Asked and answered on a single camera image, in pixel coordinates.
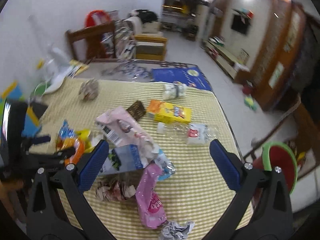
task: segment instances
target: white wall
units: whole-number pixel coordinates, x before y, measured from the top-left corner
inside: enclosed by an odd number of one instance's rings
[[[134,9],[147,9],[157,14],[158,18],[162,15],[162,5],[164,0],[134,0]]]
[[[251,10],[254,17],[251,20],[247,35],[243,35],[231,29],[233,15],[236,14],[232,9],[241,10],[242,8]],[[226,11],[225,21],[222,27],[221,35],[225,38],[225,47],[234,56],[238,56],[241,49],[249,54],[247,67],[253,67],[261,43],[266,34],[270,18],[271,0],[231,0]]]
[[[30,28],[28,17],[35,15],[49,32],[54,43],[69,52],[66,30],[84,27],[86,15],[95,9],[119,10],[125,18],[132,10],[133,0],[8,0],[0,13],[0,91],[20,74],[21,69],[33,70],[44,57]]]

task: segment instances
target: chair backrest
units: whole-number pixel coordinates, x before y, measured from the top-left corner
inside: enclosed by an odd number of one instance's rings
[[[116,58],[116,42],[115,42],[115,24],[104,23],[97,26],[87,27],[75,32],[71,32],[67,30],[65,35],[67,41],[70,45],[72,56],[75,60],[79,60],[76,54],[76,50],[74,47],[74,42],[86,39],[87,41],[87,52],[86,52],[86,60],[90,60],[93,58],[106,58],[106,51],[104,46],[101,44],[102,35],[104,33],[112,33],[113,38],[113,58]]]

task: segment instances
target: yellow checkered tablecloth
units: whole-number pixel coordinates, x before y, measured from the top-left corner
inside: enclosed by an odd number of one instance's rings
[[[100,80],[98,97],[93,101],[83,102],[78,98],[83,81],[67,79],[56,93],[44,97],[49,108],[41,118],[42,134],[50,134],[54,138],[64,119],[76,130],[89,128],[98,132],[94,125],[95,118],[106,110],[117,106],[128,108],[136,100],[142,101],[147,107],[151,99],[162,99],[163,83]],[[222,145],[227,151],[238,155],[228,123],[212,92],[188,88],[185,98],[169,102],[190,107],[192,122],[217,126]],[[146,117],[140,119],[139,124],[160,145],[177,170],[169,179],[158,182],[155,188],[168,220],[176,220],[179,223],[194,221],[196,225],[189,239],[202,239],[224,213],[235,195],[234,191],[228,189],[209,154],[208,146],[187,146],[182,141],[157,134],[157,123]],[[32,150],[53,153],[54,139],[49,144]],[[84,193],[84,196],[117,239],[157,239],[160,227],[151,230],[141,225],[134,198],[124,202],[100,202],[95,198],[95,186],[96,183],[91,190]],[[60,197],[70,222],[79,227],[64,192],[60,192]],[[245,226],[251,216],[252,207],[249,205],[239,227]]]

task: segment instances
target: screw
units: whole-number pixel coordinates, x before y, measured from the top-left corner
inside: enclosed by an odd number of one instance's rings
[[[67,165],[67,170],[72,171],[75,168],[75,165],[73,163],[70,163]]]
[[[282,169],[278,166],[275,167],[275,171],[276,173],[281,173],[282,172]]]
[[[39,169],[38,169],[38,173],[39,173],[39,174],[44,173],[44,168],[39,168]]]
[[[245,163],[245,164],[244,164],[244,167],[245,167],[247,170],[252,170],[253,165],[252,165],[251,163]]]

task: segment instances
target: yellow box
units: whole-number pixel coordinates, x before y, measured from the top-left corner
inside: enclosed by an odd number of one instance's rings
[[[159,100],[151,100],[147,108],[147,115],[150,119],[164,123],[190,123],[191,112],[191,108]]]

